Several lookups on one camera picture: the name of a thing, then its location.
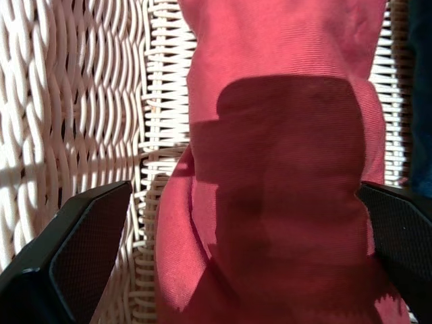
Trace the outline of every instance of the wicker weave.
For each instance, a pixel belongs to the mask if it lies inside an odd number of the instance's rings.
[[[410,154],[407,2],[389,4],[371,75],[387,122],[391,185],[407,176]],[[97,317],[156,323],[155,213],[188,143],[195,46],[177,0],[2,0],[0,270],[70,196],[132,180]]]

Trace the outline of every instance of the wicker backrest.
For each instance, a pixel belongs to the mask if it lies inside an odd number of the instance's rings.
[[[371,80],[387,123],[386,182],[409,162],[408,0],[391,0]],[[95,315],[156,323],[155,213],[188,143],[196,41],[177,0],[3,0],[0,270],[71,196],[132,180],[119,256]]]

